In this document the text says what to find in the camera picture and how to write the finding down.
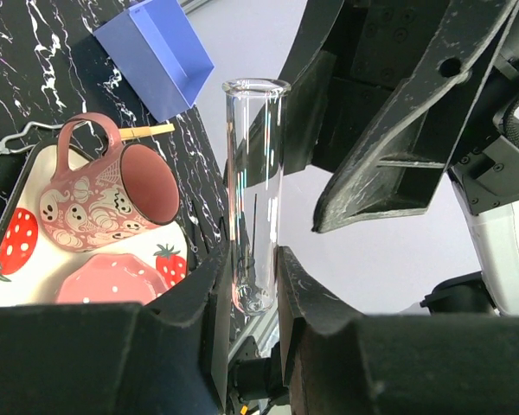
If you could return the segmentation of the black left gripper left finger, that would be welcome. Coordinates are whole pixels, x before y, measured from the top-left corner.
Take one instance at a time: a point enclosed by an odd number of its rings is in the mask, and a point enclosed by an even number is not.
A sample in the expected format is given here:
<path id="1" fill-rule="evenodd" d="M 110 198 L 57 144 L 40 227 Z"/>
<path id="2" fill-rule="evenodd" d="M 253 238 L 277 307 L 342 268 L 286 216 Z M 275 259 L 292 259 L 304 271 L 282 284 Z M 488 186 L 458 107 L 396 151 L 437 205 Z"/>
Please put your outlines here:
<path id="1" fill-rule="evenodd" d="M 228 244 L 151 304 L 0 308 L 0 414 L 221 414 Z"/>

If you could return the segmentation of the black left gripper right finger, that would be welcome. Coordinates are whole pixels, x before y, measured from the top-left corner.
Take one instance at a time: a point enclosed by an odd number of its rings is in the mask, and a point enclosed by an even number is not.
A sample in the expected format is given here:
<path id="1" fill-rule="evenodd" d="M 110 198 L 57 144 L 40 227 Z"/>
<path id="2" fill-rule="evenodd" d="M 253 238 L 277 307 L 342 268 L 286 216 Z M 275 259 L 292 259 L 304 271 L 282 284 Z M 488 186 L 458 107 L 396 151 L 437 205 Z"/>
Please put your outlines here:
<path id="1" fill-rule="evenodd" d="M 519 414 L 519 317 L 366 316 L 277 251 L 295 414 Z"/>

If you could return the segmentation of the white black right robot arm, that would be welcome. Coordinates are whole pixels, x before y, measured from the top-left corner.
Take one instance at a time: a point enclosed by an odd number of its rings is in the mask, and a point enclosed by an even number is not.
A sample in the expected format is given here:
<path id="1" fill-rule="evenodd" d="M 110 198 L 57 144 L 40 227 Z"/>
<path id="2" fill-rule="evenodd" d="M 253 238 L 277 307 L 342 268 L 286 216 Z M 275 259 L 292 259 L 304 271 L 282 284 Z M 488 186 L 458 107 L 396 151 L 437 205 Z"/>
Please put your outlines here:
<path id="1" fill-rule="evenodd" d="M 449 176 L 482 282 L 427 304 L 519 316 L 519 1 L 309 1 L 280 75 L 287 172 L 331 174 L 313 231 L 423 214 Z"/>

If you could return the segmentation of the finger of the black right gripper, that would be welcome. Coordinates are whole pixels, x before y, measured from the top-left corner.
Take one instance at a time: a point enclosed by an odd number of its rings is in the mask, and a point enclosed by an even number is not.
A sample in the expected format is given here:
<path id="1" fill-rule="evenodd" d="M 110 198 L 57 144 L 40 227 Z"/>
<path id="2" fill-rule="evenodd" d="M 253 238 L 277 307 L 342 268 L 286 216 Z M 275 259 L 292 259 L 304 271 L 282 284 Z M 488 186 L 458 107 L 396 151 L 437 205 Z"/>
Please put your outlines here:
<path id="1" fill-rule="evenodd" d="M 335 177 L 364 176 L 372 152 L 361 134 L 339 131 L 349 121 L 352 81 L 346 78 L 362 37 L 370 1 L 309 1 L 281 78 L 291 88 L 282 154 L 289 175 L 312 165 Z"/>
<path id="2" fill-rule="evenodd" d="M 518 10 L 518 1 L 447 2 L 413 72 L 319 197 L 314 232 L 426 212 Z"/>

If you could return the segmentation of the clear glass test tube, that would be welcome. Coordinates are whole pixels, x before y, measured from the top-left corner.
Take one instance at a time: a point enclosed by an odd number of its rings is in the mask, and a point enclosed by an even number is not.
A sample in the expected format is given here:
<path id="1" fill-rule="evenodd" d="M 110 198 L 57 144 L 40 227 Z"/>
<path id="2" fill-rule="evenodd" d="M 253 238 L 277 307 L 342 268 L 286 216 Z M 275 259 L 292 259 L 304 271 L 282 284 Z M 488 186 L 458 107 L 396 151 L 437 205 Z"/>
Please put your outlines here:
<path id="1" fill-rule="evenodd" d="M 235 307 L 248 316 L 276 302 L 276 251 L 284 175 L 286 98 L 282 80 L 240 78 L 226 94 L 228 226 Z"/>

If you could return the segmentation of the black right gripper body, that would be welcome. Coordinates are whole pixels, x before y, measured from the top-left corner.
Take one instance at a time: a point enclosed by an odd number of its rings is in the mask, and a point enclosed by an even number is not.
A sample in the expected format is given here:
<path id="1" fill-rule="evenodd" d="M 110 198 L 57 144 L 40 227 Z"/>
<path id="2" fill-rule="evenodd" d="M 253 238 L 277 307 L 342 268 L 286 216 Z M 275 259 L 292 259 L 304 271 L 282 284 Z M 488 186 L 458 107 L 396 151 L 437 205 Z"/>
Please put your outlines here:
<path id="1" fill-rule="evenodd" d="M 347 1 L 324 44 L 336 56 L 319 133 L 319 166 L 335 169 L 417 66 L 447 1 Z"/>

